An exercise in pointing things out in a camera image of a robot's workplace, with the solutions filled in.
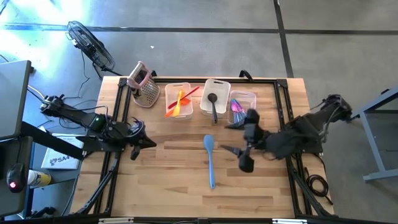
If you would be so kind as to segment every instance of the gray floor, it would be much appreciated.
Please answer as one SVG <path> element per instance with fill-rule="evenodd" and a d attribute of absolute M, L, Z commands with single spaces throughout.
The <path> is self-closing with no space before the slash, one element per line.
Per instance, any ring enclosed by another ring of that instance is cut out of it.
<path fill-rule="evenodd" d="M 286 29 L 398 30 L 398 2 L 393 0 L 280 0 Z M 61 24 L 78 20 L 86 26 L 215 27 L 277 29 L 271 0 L 208 1 L 24 1 L 11 0 L 0 22 Z M 96 32 L 116 61 L 115 71 L 128 74 L 138 60 L 159 75 L 236 76 L 246 69 L 255 77 L 286 77 L 278 34 L 209 34 Z M 295 77 L 302 77 L 310 105 L 331 93 L 342 94 L 353 108 L 398 85 L 397 35 L 287 35 Z M 37 71 L 29 84 L 45 95 L 75 96 L 83 76 L 80 51 L 64 32 L 0 29 L 0 54 L 9 60 L 29 59 Z M 82 98 L 96 99 L 101 82 L 85 57 L 91 77 Z M 82 107 L 94 105 L 89 101 Z M 47 120 L 39 102 L 27 96 L 24 119 L 34 125 Z M 63 129 L 58 120 L 46 124 Z M 324 145 L 326 173 L 337 215 L 384 222 L 398 220 L 398 178 L 365 184 L 362 175 L 377 171 L 359 121 L 335 123 Z M 72 182 L 38 189 L 34 207 L 53 205 L 60 211 Z"/>

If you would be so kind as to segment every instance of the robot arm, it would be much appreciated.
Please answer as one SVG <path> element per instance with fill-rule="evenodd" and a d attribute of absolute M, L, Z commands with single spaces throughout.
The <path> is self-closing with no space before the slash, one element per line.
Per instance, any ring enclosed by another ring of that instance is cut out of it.
<path fill-rule="evenodd" d="M 298 152 L 321 152 L 321 143 L 325 142 L 328 126 L 338 120 L 347 121 L 351 116 L 351 107 L 340 95 L 329 95 L 316 113 L 298 116 L 278 133 L 271 133 L 259 126 L 260 116 L 256 110 L 249 109 L 244 120 L 243 138 L 247 142 L 245 151 L 236 150 L 239 168 L 252 172 L 254 161 L 250 158 L 250 149 L 272 152 L 276 159 L 283 159 Z"/>
<path fill-rule="evenodd" d="M 66 118 L 88 129 L 87 136 L 76 137 L 84 142 L 84 151 L 121 152 L 126 144 L 130 144 L 134 146 L 131 159 L 135 160 L 141 149 L 156 146 L 146 136 L 143 121 L 135 120 L 132 125 L 113 121 L 107 114 L 86 113 L 69 106 L 62 98 L 63 95 L 46 96 L 40 110 L 48 116 Z"/>

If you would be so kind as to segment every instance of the electric fan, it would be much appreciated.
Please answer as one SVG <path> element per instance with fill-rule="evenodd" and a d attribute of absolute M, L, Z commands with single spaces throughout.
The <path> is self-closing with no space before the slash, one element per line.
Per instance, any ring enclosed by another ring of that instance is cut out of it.
<path fill-rule="evenodd" d="M 93 66 L 96 65 L 102 71 L 122 76 L 113 71 L 115 62 L 111 54 L 105 49 L 104 44 L 99 41 L 83 24 L 78 21 L 71 21 L 68 23 L 67 29 L 70 37 L 69 39 L 72 40 L 76 48 L 80 49 L 93 62 Z"/>

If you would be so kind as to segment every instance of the clear plastic container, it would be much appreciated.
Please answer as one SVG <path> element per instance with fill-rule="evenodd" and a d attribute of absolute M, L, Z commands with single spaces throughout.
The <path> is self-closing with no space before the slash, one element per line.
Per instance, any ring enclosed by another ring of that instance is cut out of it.
<path fill-rule="evenodd" d="M 245 113 L 249 108 L 256 109 L 256 94 L 246 91 L 233 90 L 229 94 L 228 100 L 228 123 L 234 123 L 234 113 L 231 109 L 231 100 L 235 99 L 242 107 Z"/>
<path fill-rule="evenodd" d="M 207 79 L 200 101 L 201 112 L 205 115 L 212 116 L 213 107 L 207 96 L 210 93 L 214 93 L 217 95 L 217 101 L 215 103 L 217 117 L 222 118 L 226 113 L 226 105 L 228 104 L 228 94 L 230 88 L 231 84 L 229 82 Z"/>
<path fill-rule="evenodd" d="M 173 110 L 175 107 L 172 109 L 169 109 L 169 105 L 174 103 L 177 98 L 178 98 L 178 92 L 180 90 L 183 91 L 183 96 L 188 94 L 191 91 L 191 84 L 189 83 L 171 83 L 165 86 L 165 96 L 166 96 L 166 113 L 169 112 L 170 110 Z M 186 119 L 191 119 L 193 116 L 193 105 L 192 105 L 192 99 L 191 95 L 187 96 L 186 99 L 191 100 L 188 105 L 181 106 L 180 107 L 180 115 L 178 116 L 169 116 L 168 119 L 172 120 L 186 120 Z"/>

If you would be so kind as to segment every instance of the black ladle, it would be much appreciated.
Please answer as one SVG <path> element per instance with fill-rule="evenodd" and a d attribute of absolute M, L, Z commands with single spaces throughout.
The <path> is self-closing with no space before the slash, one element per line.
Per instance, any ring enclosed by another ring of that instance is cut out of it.
<path fill-rule="evenodd" d="M 214 93 L 210 93 L 210 94 L 207 96 L 207 99 L 208 99 L 208 100 L 211 102 L 211 104 L 213 105 L 213 121 L 214 121 L 214 123 L 216 124 L 217 121 L 218 121 L 218 118 L 217 118 L 217 111 L 216 111 L 216 105 L 215 105 L 215 103 L 216 103 L 216 101 L 217 101 L 217 95 L 214 94 Z"/>

